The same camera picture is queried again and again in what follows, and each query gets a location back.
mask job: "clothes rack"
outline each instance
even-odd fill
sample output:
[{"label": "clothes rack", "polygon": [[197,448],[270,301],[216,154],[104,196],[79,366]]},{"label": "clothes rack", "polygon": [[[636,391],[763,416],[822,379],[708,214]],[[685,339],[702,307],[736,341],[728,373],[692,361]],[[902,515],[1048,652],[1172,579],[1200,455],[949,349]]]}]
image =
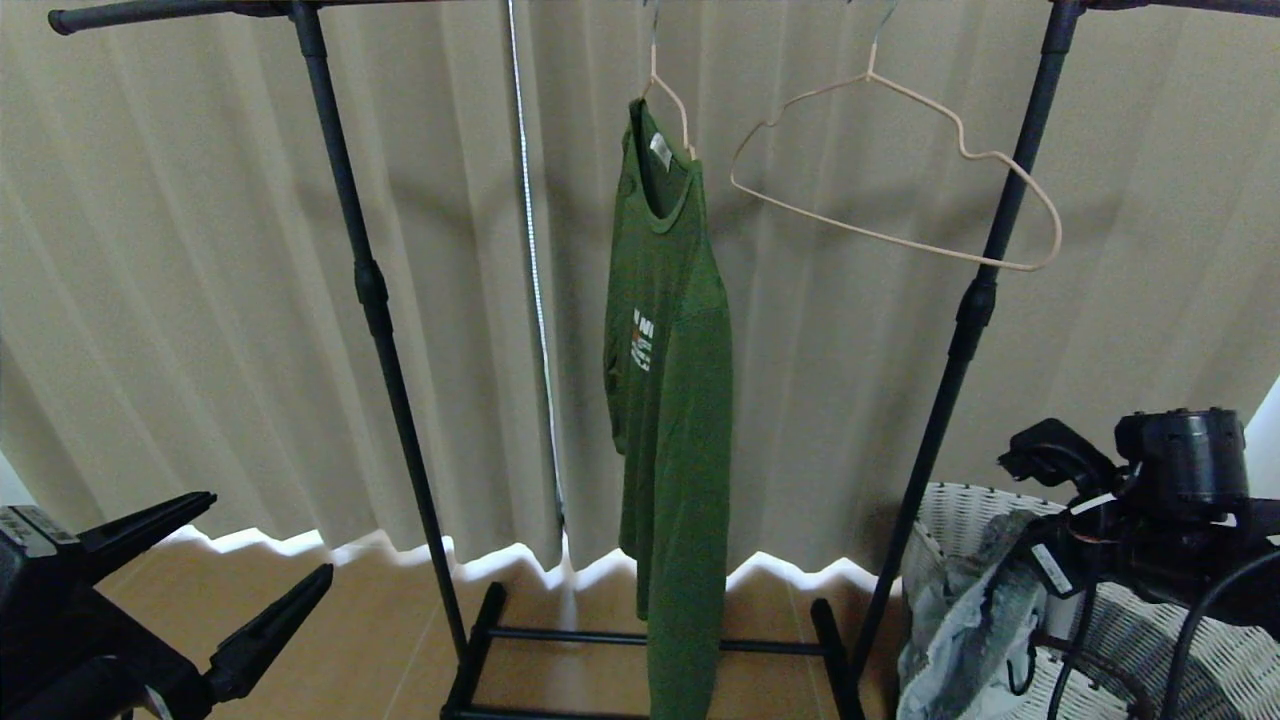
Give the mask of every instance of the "clothes rack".
[{"label": "clothes rack", "polygon": [[[445,720],[636,720],[639,715],[584,714],[572,711],[553,711],[538,708],[508,708],[477,705],[475,692],[480,683],[485,659],[494,639],[520,639],[541,642],[600,643],[621,646],[643,646],[645,637],[630,633],[553,630],[538,628],[517,628],[500,624],[502,611],[507,601],[507,591],[502,583],[493,583],[485,593],[476,621],[470,635],[462,620],[457,592],[453,585],[448,557],[444,553],[444,541],[439,518],[431,497],[426,466],[417,442],[413,413],[404,386],[404,377],[396,348],[394,328],[388,307],[387,283],[369,245],[369,234],[361,211],[360,196],[356,190],[351,158],[347,152],[342,119],[334,95],[333,79],[329,74],[328,54],[319,10],[333,5],[361,5],[381,3],[421,3],[429,0],[131,0],[110,5],[79,8],[74,10],[52,10],[49,13],[50,26],[60,35],[72,35],[82,29],[133,24],[169,18],[212,15],[233,13],[253,18],[288,18],[293,22],[298,36],[298,46],[307,65],[311,91],[316,102],[316,114],[324,133],[329,165],[333,172],[343,222],[351,242],[353,274],[357,297],[365,310],[365,320],[378,350],[383,379],[390,401],[396,428],[399,434],[404,464],[413,488],[419,515],[426,534],[431,565],[439,583],[440,598],[444,606],[449,634],[458,657],[448,700],[440,710]],[[1142,5],[1175,5],[1201,8],[1229,13],[1244,13],[1280,17],[1280,0],[1050,0],[1053,4],[1041,50],[1039,69],[1032,88],[1030,101],[1018,138],[1014,160],[1030,172],[1039,142],[1043,136],[1048,110],[1053,100],[1062,61],[1070,47],[1076,19],[1088,9],[1119,10]],[[1009,173],[1005,182],[996,217],[987,240],[983,255],[992,259],[1004,258],[1014,222],[1021,204],[1025,186],[1015,173]],[[818,642],[795,643],[751,639],[726,639],[721,650],[728,652],[763,652],[774,655],[795,655],[822,657],[827,670],[827,680],[836,700],[842,720],[863,719],[864,711],[858,697],[858,683],[870,655],[872,643],[888,602],[890,587],[901,566],[902,552],[910,536],[911,524],[919,511],[924,489],[932,474],[942,439],[946,434],[951,413],[955,409],[960,387],[969,363],[973,360],[982,338],[982,332],[991,320],[996,302],[996,268],[982,266],[965,291],[956,314],[956,329],[947,351],[947,364],[942,374],[937,397],[929,413],[924,436],[908,482],[908,489],[890,541],[888,556],[879,573],[879,580],[872,597],[872,603],[864,619],[858,643],[851,660],[836,626],[831,605],[818,600],[810,607]]]}]

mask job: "light under curtain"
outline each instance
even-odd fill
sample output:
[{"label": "light under curtain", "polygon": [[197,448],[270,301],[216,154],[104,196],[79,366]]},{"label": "light under curtain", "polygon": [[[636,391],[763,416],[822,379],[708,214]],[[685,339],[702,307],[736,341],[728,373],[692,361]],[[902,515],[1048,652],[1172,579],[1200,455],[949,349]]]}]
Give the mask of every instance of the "light under curtain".
[{"label": "light under curtain", "polygon": [[[375,528],[421,542],[302,60],[285,20],[197,18],[60,38],[0,15],[0,447],[87,527],[187,489],[210,534]],[[728,159],[777,105],[856,74],[882,5],[663,4],[731,301],[731,564],[878,564],[973,268],[781,213]],[[575,565],[617,546],[603,393],[612,201],[649,9],[515,3],[532,219]],[[1011,151],[1046,3],[905,0],[879,72]],[[460,560],[561,550],[504,3],[323,14],[420,441]],[[1036,177],[1061,256],[1002,273],[936,479],[1009,488],[1011,433],[1107,442],[1135,409],[1247,420],[1280,374],[1274,23],[1147,8],[1080,22]],[[654,101],[668,126],[675,109]],[[876,88],[788,113],[740,177],[828,215],[979,251],[1004,173]],[[1043,254],[1028,202],[1011,260]],[[1036,488],[1033,492],[1042,492]]]}]

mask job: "empty hanger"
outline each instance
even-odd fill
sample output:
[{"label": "empty hanger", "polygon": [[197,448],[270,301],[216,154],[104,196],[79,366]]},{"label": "empty hanger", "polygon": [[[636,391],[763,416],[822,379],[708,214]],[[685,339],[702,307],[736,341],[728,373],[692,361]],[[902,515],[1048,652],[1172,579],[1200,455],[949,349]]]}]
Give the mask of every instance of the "empty hanger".
[{"label": "empty hanger", "polygon": [[[649,0],[645,0],[644,5],[648,4]],[[685,152],[689,152],[690,160],[696,160],[698,152],[694,150],[694,146],[689,142],[689,113],[685,111],[685,104],[680,101],[680,96],[676,95],[676,91],[672,90],[669,85],[663,82],[660,77],[658,77],[658,10],[660,9],[662,9],[662,0],[654,0],[653,33],[649,36],[649,82],[645,83],[644,90],[640,92],[640,97],[644,99],[645,95],[649,95],[649,88],[655,85],[667,91],[667,97],[671,97],[671,101],[675,102],[676,108],[680,109],[680,129],[685,137]]]},{"label": "empty hanger", "polygon": [[[890,6],[888,13],[881,20],[879,27],[876,28],[876,37],[872,40],[870,58],[867,61],[867,72],[864,72],[863,74],[855,77],[854,79],[847,79],[847,81],[844,81],[844,82],[838,82],[836,85],[828,85],[827,87],[822,87],[822,88],[818,88],[818,90],[812,90],[809,92],[805,92],[804,95],[797,95],[797,96],[792,97],[791,100],[787,100],[782,105],[782,108],[778,109],[778,113],[777,113],[777,115],[773,117],[773,119],[771,119],[771,120],[760,120],[760,123],[758,123],[754,128],[751,128],[751,132],[746,133],[746,137],[742,138],[742,142],[737,146],[737,150],[733,152],[733,160],[730,164],[728,181],[733,184],[733,187],[741,190],[742,192],[746,192],[748,195],[753,195],[755,197],[759,197],[760,200],[764,200],[765,202],[769,202],[772,205],[777,205],[778,208],[782,208],[785,210],[791,210],[792,213],[799,213],[799,214],[801,214],[801,215],[804,215],[806,218],[813,218],[814,220],[820,220],[823,223],[827,223],[828,225],[835,225],[837,228],[842,228],[842,229],[846,229],[846,231],[850,231],[850,232],[855,232],[855,233],[859,233],[859,234],[864,234],[864,236],[868,236],[868,237],[874,237],[877,240],[883,240],[886,242],[892,242],[892,243],[896,243],[896,245],[902,245],[902,246],[906,246],[906,247],[913,247],[915,250],[924,250],[927,252],[936,252],[938,255],[946,255],[948,258],[959,258],[961,260],[972,260],[974,263],[980,263],[983,265],[992,265],[992,266],[996,266],[996,268],[1005,268],[1005,269],[1009,269],[1009,270],[1021,270],[1021,272],[1028,272],[1029,273],[1029,272],[1034,272],[1034,270],[1038,270],[1038,269],[1048,265],[1050,263],[1053,261],[1053,258],[1057,258],[1057,251],[1062,246],[1062,219],[1059,217],[1057,208],[1053,206],[1053,201],[1048,199],[1048,195],[1039,186],[1039,183],[1036,182],[1036,179],[1032,178],[1032,176],[1028,174],[1027,170],[1024,170],[1021,167],[1019,167],[1018,163],[1014,163],[1012,159],[1010,159],[1009,155],[1005,155],[1004,152],[1000,152],[1000,151],[996,151],[996,150],[989,150],[987,152],[970,152],[969,149],[966,149],[965,145],[964,145],[964,122],[960,120],[959,115],[956,115],[952,110],[950,110],[948,108],[941,105],[940,102],[937,102],[934,100],[931,100],[931,99],[920,95],[919,92],[915,92],[914,90],[902,87],[901,85],[899,85],[899,83],[896,83],[896,82],[893,82],[893,81],[891,81],[891,79],[888,79],[888,78],[886,78],[886,77],[879,76],[879,74],[876,73],[876,50],[877,50],[877,47],[879,45],[879,33],[881,33],[881,29],[884,28],[884,23],[888,22],[888,18],[893,14],[893,10],[896,10],[896,9],[897,9],[897,0],[893,0],[893,4],[892,4],[892,6]],[[887,88],[892,90],[893,92],[897,92],[899,95],[905,95],[906,97],[909,97],[909,99],[911,99],[911,100],[914,100],[914,101],[916,101],[916,102],[919,102],[919,104],[922,104],[922,105],[924,105],[924,106],[927,106],[927,108],[929,108],[929,109],[932,109],[932,110],[934,110],[937,113],[941,113],[942,115],[946,115],[947,119],[950,119],[951,123],[955,124],[955,127],[956,127],[956,150],[960,152],[960,156],[964,158],[965,160],[998,160],[1000,163],[1007,165],[1010,170],[1012,170],[1014,173],[1018,173],[1018,176],[1020,178],[1023,178],[1023,181],[1027,183],[1027,187],[1029,187],[1030,191],[1036,193],[1036,197],[1038,197],[1039,201],[1044,205],[1044,208],[1048,210],[1050,218],[1052,218],[1052,220],[1053,220],[1053,246],[1050,249],[1048,255],[1046,255],[1039,261],[1032,263],[1032,264],[1028,265],[1028,264],[1023,264],[1023,263],[1010,263],[1007,260],[993,260],[991,258],[983,258],[982,255],[973,255],[973,254],[969,254],[969,252],[960,252],[957,250],[947,250],[945,247],[937,247],[937,246],[933,246],[933,245],[927,245],[927,243],[923,243],[923,242],[915,242],[915,241],[911,241],[911,240],[902,240],[900,237],[893,237],[891,234],[884,234],[882,232],[876,232],[876,231],[872,231],[872,229],[860,228],[858,225],[851,225],[849,223],[842,223],[840,220],[833,220],[831,218],[826,218],[823,215],[819,215],[819,214],[817,214],[817,213],[814,213],[812,210],[805,210],[803,208],[796,208],[795,205],[783,202],[781,200],[776,200],[773,197],[769,197],[769,196],[764,195],[763,192],[759,192],[756,190],[751,190],[750,187],[746,187],[746,186],[741,184],[740,182],[737,182],[737,178],[733,177],[733,172],[737,169],[737,159],[742,154],[742,150],[751,141],[751,138],[755,137],[755,133],[759,132],[760,128],[763,128],[765,126],[768,126],[771,128],[776,127],[778,124],[778,122],[782,119],[783,113],[787,111],[787,108],[795,105],[796,102],[800,102],[801,100],[808,100],[810,97],[817,97],[819,95],[826,95],[826,94],[832,92],[835,90],[840,90],[842,87],[849,87],[849,86],[856,85],[859,82],[874,82],[877,85],[881,85],[883,87],[887,87]]]}]

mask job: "green shirt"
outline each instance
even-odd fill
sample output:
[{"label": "green shirt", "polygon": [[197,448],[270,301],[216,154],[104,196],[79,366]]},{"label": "green shirt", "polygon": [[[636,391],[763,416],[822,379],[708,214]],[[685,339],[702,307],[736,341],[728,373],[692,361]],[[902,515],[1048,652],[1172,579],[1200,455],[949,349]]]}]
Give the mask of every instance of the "green shirt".
[{"label": "green shirt", "polygon": [[716,684],[733,405],[728,302],[701,164],[631,104],[613,215],[604,386],[626,456],[622,551],[649,621],[650,715],[705,717]]}]

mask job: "gray cloth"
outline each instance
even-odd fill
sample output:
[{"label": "gray cloth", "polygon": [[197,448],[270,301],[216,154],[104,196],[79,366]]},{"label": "gray cloth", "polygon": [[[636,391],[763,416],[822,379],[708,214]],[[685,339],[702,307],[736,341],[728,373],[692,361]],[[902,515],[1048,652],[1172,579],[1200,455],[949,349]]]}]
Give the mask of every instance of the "gray cloth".
[{"label": "gray cloth", "polygon": [[987,524],[978,552],[948,557],[908,587],[911,637],[899,657],[899,720],[998,717],[1023,702],[1028,643],[1044,616],[1046,592],[1023,561],[1004,562],[1036,514],[1015,510]]}]

